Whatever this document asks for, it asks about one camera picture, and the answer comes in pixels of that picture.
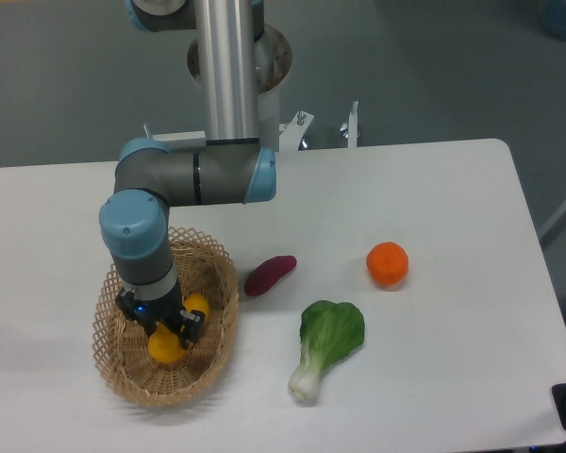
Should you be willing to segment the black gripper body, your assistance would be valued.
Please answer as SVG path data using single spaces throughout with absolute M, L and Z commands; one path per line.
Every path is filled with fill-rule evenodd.
M 134 292 L 134 294 L 135 294 L 135 298 L 137 300 L 140 300 L 137 297 L 137 293 Z M 157 323 L 162 323 L 170 331 L 171 328 L 169 321 L 172 319 L 173 315 L 176 312 L 178 312 L 179 310 L 183 310 L 182 292 L 178 280 L 175 281 L 173 287 L 165 295 L 157 299 L 140 300 L 140 301 L 146 304 L 149 310 L 154 313 L 157 319 Z

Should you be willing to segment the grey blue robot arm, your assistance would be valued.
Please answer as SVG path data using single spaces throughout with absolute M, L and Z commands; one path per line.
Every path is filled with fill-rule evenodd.
M 137 138 L 122 149 L 112 195 L 101 207 L 103 241 L 123 282 L 116 303 L 147 334 L 172 332 L 182 348 L 201 337 L 206 317 L 184 305 L 168 237 L 173 207 L 269 201 L 275 153 L 260 141 L 258 78 L 272 57 L 259 1 L 129 1 L 130 21 L 151 32 L 193 29 L 206 114 L 205 143 L 175 152 Z

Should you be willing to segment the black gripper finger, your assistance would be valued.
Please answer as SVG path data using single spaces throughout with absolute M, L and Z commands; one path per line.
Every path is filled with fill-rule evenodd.
M 189 348 L 201 339 L 206 323 L 207 314 L 204 311 L 185 309 L 176 312 L 169 321 L 171 331 L 182 348 Z
M 150 338 L 157 329 L 157 319 L 146 304 L 135 298 L 133 291 L 122 289 L 118 292 L 115 303 L 124 317 L 137 323 Z

